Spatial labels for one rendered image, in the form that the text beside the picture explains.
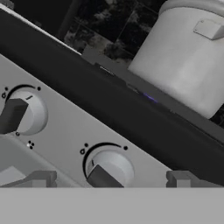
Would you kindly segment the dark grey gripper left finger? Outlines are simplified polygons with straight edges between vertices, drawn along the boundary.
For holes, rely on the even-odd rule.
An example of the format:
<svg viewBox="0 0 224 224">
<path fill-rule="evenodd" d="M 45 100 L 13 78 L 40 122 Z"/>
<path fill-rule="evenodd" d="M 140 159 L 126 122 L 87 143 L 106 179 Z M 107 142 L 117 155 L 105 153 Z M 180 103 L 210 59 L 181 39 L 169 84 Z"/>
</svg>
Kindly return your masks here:
<svg viewBox="0 0 224 224">
<path fill-rule="evenodd" d="M 56 187 L 56 171 L 33 171 L 23 179 L 1 185 L 1 188 L 9 187 Z"/>
</svg>

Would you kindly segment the black and grey stove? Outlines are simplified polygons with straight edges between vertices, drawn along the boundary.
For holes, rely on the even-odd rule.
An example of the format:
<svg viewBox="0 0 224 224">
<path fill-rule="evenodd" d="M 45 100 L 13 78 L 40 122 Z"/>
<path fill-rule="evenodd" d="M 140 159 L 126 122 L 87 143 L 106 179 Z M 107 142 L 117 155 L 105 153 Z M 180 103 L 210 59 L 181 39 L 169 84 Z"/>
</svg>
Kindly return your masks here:
<svg viewBox="0 0 224 224">
<path fill-rule="evenodd" d="M 76 52 L 0 4 L 0 102 L 23 84 L 37 89 L 48 120 L 35 135 L 0 135 L 0 186 L 56 171 L 57 186 L 92 187 L 90 159 L 116 151 L 134 167 L 127 187 L 167 187 L 168 171 L 224 187 L 223 129 L 187 121 L 153 86 L 94 52 Z"/>
</svg>

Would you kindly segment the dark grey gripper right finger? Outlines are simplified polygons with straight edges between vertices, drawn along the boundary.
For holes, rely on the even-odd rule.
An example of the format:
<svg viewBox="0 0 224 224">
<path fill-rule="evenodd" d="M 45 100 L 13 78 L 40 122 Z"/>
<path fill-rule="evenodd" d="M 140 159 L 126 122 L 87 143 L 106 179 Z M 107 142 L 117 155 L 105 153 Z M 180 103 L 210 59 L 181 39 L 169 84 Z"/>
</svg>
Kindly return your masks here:
<svg viewBox="0 0 224 224">
<path fill-rule="evenodd" d="M 166 173 L 167 178 L 167 187 L 220 187 L 220 185 L 216 185 L 204 179 L 200 179 L 196 177 L 189 171 L 168 171 Z"/>
</svg>

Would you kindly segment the white pot with lid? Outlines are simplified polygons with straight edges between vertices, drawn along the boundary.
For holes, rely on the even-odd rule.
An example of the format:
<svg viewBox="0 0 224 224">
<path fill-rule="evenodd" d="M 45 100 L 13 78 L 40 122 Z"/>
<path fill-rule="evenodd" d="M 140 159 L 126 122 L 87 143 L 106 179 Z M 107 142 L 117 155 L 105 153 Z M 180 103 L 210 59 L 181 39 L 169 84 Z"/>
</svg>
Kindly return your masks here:
<svg viewBox="0 0 224 224">
<path fill-rule="evenodd" d="M 166 0 L 129 70 L 211 118 L 224 103 L 224 0 Z"/>
</svg>

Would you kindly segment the white stove knob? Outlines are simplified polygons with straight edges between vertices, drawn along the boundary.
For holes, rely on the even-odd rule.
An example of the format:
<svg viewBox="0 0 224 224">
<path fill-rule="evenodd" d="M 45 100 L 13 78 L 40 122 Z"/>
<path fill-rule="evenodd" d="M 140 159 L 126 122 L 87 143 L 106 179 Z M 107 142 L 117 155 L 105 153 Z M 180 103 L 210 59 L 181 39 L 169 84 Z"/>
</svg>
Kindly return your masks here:
<svg viewBox="0 0 224 224">
<path fill-rule="evenodd" d="M 132 163 L 114 150 L 98 152 L 87 167 L 87 182 L 92 187 L 127 187 L 134 177 Z"/>
<path fill-rule="evenodd" d="M 0 135 L 18 132 L 23 136 L 39 133 L 47 124 L 45 102 L 32 85 L 18 85 L 2 93 L 0 101 Z"/>
</svg>

